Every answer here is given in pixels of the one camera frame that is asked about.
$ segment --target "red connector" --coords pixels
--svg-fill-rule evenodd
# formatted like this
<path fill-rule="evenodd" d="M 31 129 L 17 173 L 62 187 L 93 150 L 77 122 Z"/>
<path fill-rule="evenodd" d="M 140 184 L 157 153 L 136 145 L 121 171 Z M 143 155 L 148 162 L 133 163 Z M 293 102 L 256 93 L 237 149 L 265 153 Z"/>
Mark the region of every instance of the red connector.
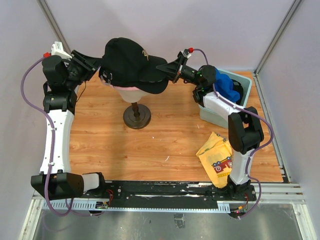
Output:
<path fill-rule="evenodd" d="M 51 53 L 46 52 L 46 53 L 43 54 L 43 56 L 44 56 L 45 58 L 50 57 L 50 56 L 51 56 Z"/>

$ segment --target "round base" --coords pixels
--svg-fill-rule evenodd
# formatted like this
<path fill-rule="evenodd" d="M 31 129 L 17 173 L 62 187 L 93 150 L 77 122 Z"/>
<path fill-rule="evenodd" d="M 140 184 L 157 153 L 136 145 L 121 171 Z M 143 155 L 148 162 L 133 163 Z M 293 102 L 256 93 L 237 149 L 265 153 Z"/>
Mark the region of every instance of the round base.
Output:
<path fill-rule="evenodd" d="M 151 112 L 148 107 L 138 104 L 140 116 L 135 117 L 132 106 L 129 106 L 123 113 L 125 125 L 131 129 L 143 129 L 150 123 Z"/>

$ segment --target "cap brim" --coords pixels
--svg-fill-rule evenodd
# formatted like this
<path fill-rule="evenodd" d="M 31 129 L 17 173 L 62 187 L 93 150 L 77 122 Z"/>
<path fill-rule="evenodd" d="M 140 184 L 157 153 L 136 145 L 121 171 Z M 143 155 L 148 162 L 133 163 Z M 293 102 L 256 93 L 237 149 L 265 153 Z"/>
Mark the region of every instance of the cap brim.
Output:
<path fill-rule="evenodd" d="M 166 64 L 164 58 L 149 55 L 149 65 L 139 73 L 136 87 L 150 94 L 160 94 L 168 86 L 167 74 L 156 69 L 158 65 Z"/>

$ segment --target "metal floor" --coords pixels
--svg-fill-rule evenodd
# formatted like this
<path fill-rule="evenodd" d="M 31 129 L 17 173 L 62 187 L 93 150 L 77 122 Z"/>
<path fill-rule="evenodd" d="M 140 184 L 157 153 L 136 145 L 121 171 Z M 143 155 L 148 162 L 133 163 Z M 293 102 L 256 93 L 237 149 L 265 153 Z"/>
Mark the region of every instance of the metal floor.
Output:
<path fill-rule="evenodd" d="M 58 217 L 43 210 L 33 239 L 302 240 L 291 204 L 260 204 L 242 220 L 226 213 L 185 213 L 184 221 L 182 218 L 170 212 L 130 211 L 107 211 L 99 217 Z"/>

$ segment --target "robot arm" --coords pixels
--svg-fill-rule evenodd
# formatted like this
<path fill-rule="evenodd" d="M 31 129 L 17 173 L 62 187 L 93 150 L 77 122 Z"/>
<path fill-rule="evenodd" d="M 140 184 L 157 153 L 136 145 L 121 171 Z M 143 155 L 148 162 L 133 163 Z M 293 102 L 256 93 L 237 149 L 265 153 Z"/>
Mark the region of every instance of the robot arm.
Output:
<path fill-rule="evenodd" d="M 61 42 L 55 42 L 51 55 L 42 61 L 42 66 L 47 78 L 43 85 L 43 106 L 54 123 L 54 129 L 47 119 L 43 162 L 39 175 L 31 177 L 31 185 L 45 197 L 45 180 L 51 165 L 48 184 L 50 200 L 81 197 L 89 190 L 98 195 L 104 191 L 103 175 L 100 172 L 83 175 L 71 173 L 69 143 L 77 102 L 75 88 L 91 79 L 100 67 L 100 59 L 85 56 L 75 50 L 69 55 L 64 51 Z M 52 144 L 54 152 L 53 161 L 50 163 Z"/>
<path fill-rule="evenodd" d="M 215 91 L 216 68 L 214 66 L 203 65 L 199 70 L 187 66 L 187 60 L 192 52 L 193 48 L 185 49 L 178 54 L 175 61 L 156 68 L 167 73 L 173 83 L 183 79 L 184 83 L 194 84 L 196 86 L 193 91 L 194 101 L 214 111 L 228 122 L 228 138 L 234 153 L 226 189 L 232 198 L 241 198 L 249 188 L 253 188 L 248 177 L 252 159 L 250 161 L 248 159 L 252 158 L 251 153 L 264 139 L 260 120 L 241 111 L 244 109 L 242 106 L 227 100 Z M 245 108 L 244 111 L 258 114 L 254 107 Z"/>

